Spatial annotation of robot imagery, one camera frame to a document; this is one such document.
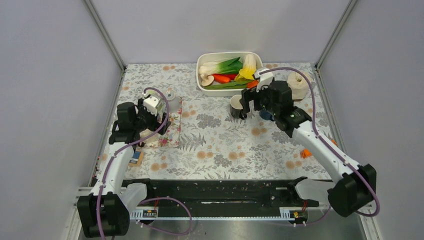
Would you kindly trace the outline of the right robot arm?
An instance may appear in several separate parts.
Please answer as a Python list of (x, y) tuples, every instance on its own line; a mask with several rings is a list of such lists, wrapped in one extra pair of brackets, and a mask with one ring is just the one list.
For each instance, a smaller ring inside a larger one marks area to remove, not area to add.
[(314, 119), (294, 105), (291, 89), (285, 81), (272, 81), (262, 89), (244, 89), (239, 102), (241, 118), (250, 112), (250, 102), (253, 102), (255, 111), (269, 113), (276, 126), (309, 150), (331, 177), (331, 182), (298, 178), (286, 193), (291, 205), (313, 200), (328, 204), (340, 216), (348, 217), (377, 201), (376, 170), (370, 164), (360, 165), (321, 135)]

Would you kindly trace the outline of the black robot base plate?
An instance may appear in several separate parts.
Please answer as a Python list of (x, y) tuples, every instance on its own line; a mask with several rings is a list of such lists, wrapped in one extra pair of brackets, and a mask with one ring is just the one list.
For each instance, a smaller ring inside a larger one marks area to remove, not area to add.
[(314, 200), (302, 200), (292, 180), (124, 180), (123, 187), (142, 183), (147, 197), (159, 201), (147, 203), (160, 218), (278, 217), (280, 208), (302, 210), (318, 207)]

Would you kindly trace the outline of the light grey-blue mug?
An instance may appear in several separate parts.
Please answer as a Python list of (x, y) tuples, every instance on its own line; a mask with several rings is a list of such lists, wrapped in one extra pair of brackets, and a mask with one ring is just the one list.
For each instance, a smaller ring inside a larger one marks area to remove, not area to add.
[(172, 88), (169, 88), (165, 92), (165, 97), (166, 97), (166, 100), (168, 101), (170, 113), (175, 113), (181, 108), (182, 99), (179, 95), (177, 95), (177, 93)]

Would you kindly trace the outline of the dark blue mug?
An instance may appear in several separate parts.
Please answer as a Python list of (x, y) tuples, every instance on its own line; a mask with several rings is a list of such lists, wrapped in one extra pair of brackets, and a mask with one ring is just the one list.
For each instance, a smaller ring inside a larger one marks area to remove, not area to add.
[(266, 120), (266, 121), (272, 121), (272, 122), (274, 122), (274, 117), (273, 117), (273, 115), (272, 115), (270, 112), (266, 111), (265, 109), (262, 109), (262, 110), (259, 112), (259, 115), (260, 115), (260, 117), (261, 117), (263, 120)]

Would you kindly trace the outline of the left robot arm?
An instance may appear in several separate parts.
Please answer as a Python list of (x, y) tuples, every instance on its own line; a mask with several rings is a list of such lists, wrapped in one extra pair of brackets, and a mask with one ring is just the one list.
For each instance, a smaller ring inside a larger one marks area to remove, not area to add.
[(171, 124), (167, 100), (149, 94), (133, 102), (117, 105), (117, 119), (109, 136), (110, 154), (105, 169), (87, 195), (76, 203), (82, 231), (87, 238), (124, 236), (129, 229), (130, 214), (139, 202), (148, 206), (155, 192), (143, 183), (121, 187), (126, 169), (138, 144), (166, 133)]

